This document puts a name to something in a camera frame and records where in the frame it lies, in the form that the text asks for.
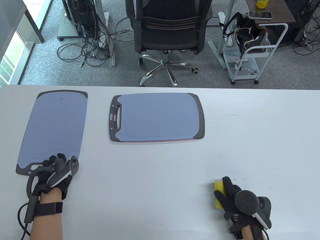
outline cutting board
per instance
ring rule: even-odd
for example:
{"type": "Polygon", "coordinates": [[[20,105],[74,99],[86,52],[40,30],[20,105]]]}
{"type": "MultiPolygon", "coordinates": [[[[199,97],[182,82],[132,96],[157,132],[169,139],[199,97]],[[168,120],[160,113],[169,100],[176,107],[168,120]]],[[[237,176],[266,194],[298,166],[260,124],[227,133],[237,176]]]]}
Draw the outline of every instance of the cutting board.
{"type": "Polygon", "coordinates": [[[110,106],[109,133],[116,142],[201,139],[204,113],[192,93],[118,95],[110,106]]]}
{"type": "Polygon", "coordinates": [[[29,175],[52,155],[79,158],[87,112],[88,94],[57,90],[38,95],[24,134],[16,173],[29,175]]]}

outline cutting board handle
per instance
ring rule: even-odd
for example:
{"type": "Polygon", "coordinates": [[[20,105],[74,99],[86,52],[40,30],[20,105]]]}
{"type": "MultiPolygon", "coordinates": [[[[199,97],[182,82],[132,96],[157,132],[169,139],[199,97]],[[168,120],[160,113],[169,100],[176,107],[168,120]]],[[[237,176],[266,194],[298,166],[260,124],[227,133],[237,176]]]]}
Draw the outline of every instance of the cutting board handle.
{"type": "Polygon", "coordinates": [[[112,141],[120,142],[118,138],[116,138],[116,133],[121,129],[121,112],[122,112],[122,105],[120,102],[118,102],[118,98],[121,95],[114,96],[111,105],[110,105],[110,112],[109,112],[109,133],[110,133],[110,138],[112,141]],[[118,122],[118,111],[120,109],[120,121],[119,121],[119,126],[117,124],[118,122]]]}

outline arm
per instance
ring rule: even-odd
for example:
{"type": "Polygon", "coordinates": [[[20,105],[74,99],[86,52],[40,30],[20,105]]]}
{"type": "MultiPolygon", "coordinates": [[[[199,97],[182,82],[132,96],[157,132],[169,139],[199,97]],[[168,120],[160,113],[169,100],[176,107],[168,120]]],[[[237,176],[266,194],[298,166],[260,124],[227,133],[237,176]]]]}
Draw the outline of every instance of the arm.
{"type": "MultiPolygon", "coordinates": [[[[62,191],[54,188],[48,194],[41,193],[40,204],[61,202],[62,191]]],[[[30,240],[62,240],[61,214],[35,217],[30,240]]]]}
{"type": "Polygon", "coordinates": [[[254,240],[250,225],[244,228],[241,228],[241,232],[244,240],[254,240]]]}

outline yellow sponge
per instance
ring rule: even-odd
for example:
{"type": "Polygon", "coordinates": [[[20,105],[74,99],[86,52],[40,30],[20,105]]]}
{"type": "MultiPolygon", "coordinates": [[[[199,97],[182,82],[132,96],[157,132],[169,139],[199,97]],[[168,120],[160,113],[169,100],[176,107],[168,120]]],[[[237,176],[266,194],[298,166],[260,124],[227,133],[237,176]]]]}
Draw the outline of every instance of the yellow sponge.
{"type": "MultiPolygon", "coordinates": [[[[224,186],[223,186],[223,181],[219,180],[213,183],[213,190],[216,191],[220,191],[223,193],[224,196],[226,196],[226,191],[224,190],[224,186]]],[[[216,203],[216,208],[217,209],[223,209],[221,203],[218,201],[218,199],[216,199],[216,197],[214,197],[214,201],[216,203]]]]}

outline wrist strap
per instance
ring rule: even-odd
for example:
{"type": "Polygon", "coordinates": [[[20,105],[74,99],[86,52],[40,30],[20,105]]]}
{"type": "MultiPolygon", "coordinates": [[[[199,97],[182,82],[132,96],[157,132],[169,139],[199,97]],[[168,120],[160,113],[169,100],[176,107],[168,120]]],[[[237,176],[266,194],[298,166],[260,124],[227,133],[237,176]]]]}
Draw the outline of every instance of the wrist strap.
{"type": "Polygon", "coordinates": [[[63,202],[37,204],[33,216],[38,217],[62,213],[62,204],[63,202]]]}
{"type": "Polygon", "coordinates": [[[257,225],[251,225],[251,231],[254,240],[264,240],[262,230],[257,225]]]}

